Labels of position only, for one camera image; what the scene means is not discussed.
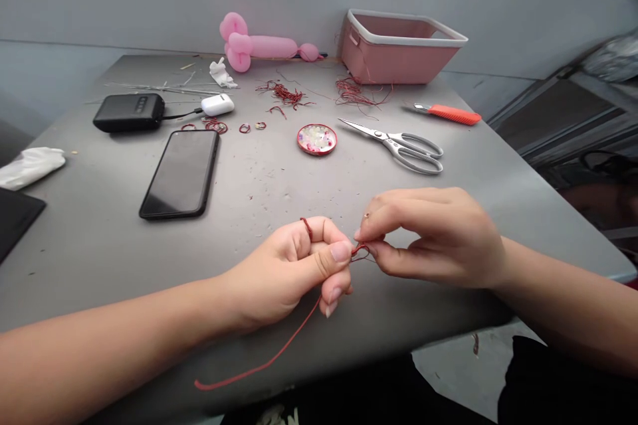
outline orange handle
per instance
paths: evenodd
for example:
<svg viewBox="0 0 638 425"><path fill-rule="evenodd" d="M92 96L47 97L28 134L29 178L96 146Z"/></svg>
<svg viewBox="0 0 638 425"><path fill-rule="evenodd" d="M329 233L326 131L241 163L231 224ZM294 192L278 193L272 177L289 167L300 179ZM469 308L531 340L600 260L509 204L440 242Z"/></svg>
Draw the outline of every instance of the orange handle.
<svg viewBox="0 0 638 425"><path fill-rule="evenodd" d="M457 123L467 125L474 125L480 121L480 114L478 113L470 113L458 108L450 108L449 106L444 105L432 105L427 112L436 116L441 116L446 120L456 121Z"/></svg>

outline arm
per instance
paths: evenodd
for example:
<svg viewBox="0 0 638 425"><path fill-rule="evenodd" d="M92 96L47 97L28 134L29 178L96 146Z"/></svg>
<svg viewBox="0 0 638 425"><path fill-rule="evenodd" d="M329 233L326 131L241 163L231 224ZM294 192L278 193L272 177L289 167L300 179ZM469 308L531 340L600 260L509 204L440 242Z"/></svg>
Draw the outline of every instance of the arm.
<svg viewBox="0 0 638 425"><path fill-rule="evenodd" d="M321 311L350 292L352 244L327 218L273 233L228 272L0 335L0 417L7 424L76 423L194 348L286 317L322 284Z"/></svg>
<svg viewBox="0 0 638 425"><path fill-rule="evenodd" d="M383 238L399 227L421 238L394 248ZM501 238L463 190L384 193L366 209L355 239L387 274L490 289L547 344L638 377L638 293Z"/></svg>
<svg viewBox="0 0 638 425"><path fill-rule="evenodd" d="M547 343L638 377L638 292L503 239L509 277L494 292Z"/></svg>

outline left hand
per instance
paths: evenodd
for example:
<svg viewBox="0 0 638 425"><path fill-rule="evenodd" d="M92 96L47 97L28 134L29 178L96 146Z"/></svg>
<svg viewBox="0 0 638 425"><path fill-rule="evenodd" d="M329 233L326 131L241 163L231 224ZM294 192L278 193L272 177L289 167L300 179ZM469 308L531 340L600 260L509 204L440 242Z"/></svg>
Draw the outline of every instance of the left hand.
<svg viewBox="0 0 638 425"><path fill-rule="evenodd" d="M219 277L240 309L245 327L280 321L313 287L321 288L321 312L330 317L343 294L350 294L352 243L326 217L308 218L277 229L250 256Z"/></svg>

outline forearm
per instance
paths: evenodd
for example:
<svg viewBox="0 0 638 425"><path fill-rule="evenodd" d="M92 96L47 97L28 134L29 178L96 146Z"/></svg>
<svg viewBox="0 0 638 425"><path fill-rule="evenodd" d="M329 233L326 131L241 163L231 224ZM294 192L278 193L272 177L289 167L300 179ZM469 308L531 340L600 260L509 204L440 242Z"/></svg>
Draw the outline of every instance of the forearm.
<svg viewBox="0 0 638 425"><path fill-rule="evenodd" d="M75 423L229 333L216 279L105 305L0 335L0 416L8 424Z"/></svg>
<svg viewBox="0 0 638 425"><path fill-rule="evenodd" d="M494 292L548 344L601 369L638 376L638 293L504 239Z"/></svg>

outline pink basket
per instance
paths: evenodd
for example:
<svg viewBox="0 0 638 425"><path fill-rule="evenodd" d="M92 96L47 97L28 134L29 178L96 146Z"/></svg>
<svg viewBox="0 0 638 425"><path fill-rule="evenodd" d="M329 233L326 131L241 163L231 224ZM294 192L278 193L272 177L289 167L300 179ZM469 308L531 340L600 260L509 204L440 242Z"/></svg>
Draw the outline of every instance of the pink basket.
<svg viewBox="0 0 638 425"><path fill-rule="evenodd" d="M368 10L348 10L345 33L343 61L362 84L430 83L467 43L428 17Z"/></svg>

